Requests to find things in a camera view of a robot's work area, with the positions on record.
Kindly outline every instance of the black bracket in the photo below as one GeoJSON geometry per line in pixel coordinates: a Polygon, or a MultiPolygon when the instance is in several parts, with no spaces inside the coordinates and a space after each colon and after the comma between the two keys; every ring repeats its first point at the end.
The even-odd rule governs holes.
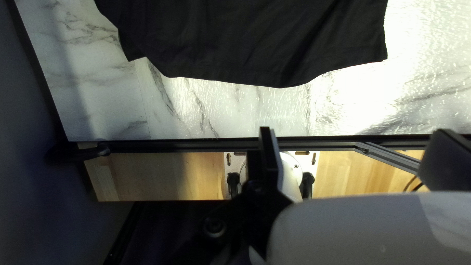
{"type": "Polygon", "coordinates": [[[242,192],[207,214],[198,232],[168,260],[168,265],[208,265],[224,246],[242,236],[266,258],[271,226],[292,202],[277,187],[283,173],[275,134],[260,128],[259,148],[247,150],[248,180],[242,192]]]}

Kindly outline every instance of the metal frame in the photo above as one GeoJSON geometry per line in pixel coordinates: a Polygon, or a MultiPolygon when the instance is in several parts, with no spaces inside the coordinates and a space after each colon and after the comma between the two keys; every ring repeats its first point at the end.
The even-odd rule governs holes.
{"type": "Polygon", "coordinates": [[[367,157],[371,157],[388,165],[397,167],[414,175],[417,175],[420,166],[420,159],[416,159],[392,149],[382,147],[371,142],[356,143],[355,151],[367,157]]]}

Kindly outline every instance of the wooden surface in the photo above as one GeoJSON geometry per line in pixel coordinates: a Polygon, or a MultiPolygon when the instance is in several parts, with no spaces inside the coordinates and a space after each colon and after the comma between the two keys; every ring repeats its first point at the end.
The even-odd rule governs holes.
{"type": "Polygon", "coordinates": [[[85,166],[99,201],[223,199],[223,153],[111,154],[85,166]]]}
{"type": "MultiPolygon", "coordinates": [[[[423,150],[400,151],[421,159],[423,150]]],[[[355,151],[322,151],[319,156],[313,197],[344,196],[376,192],[403,192],[413,174],[355,151]]],[[[415,179],[408,190],[420,183],[415,179]]],[[[428,191],[423,186],[419,191],[428,191]]]]}
{"type": "MultiPolygon", "coordinates": [[[[419,159],[423,152],[401,151],[419,159]]],[[[192,200],[223,199],[224,163],[224,153],[133,153],[98,157],[85,166],[99,201],[192,200]]],[[[317,163],[315,198],[403,192],[413,178],[354,151],[322,151],[317,163]]],[[[408,190],[419,183],[416,179],[408,190]]]]}

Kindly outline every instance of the cable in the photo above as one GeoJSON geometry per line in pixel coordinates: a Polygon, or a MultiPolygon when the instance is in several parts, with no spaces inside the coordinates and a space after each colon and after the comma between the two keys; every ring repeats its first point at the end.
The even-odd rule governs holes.
{"type": "Polygon", "coordinates": [[[412,184],[412,182],[414,182],[414,180],[417,178],[417,175],[415,175],[410,181],[409,183],[406,185],[406,187],[404,188],[404,192],[407,191],[407,189],[409,188],[409,186],[412,184]]]}
{"type": "Polygon", "coordinates": [[[421,182],[419,185],[417,185],[415,188],[413,188],[411,191],[417,191],[420,187],[423,186],[423,182],[421,182]]]}

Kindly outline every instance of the black cloth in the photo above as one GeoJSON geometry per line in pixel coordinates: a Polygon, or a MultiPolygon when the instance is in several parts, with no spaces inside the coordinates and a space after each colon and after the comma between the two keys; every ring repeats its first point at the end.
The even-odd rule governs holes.
{"type": "Polygon", "coordinates": [[[387,0],[95,0],[129,61],[275,88],[387,59],[387,0]]]}

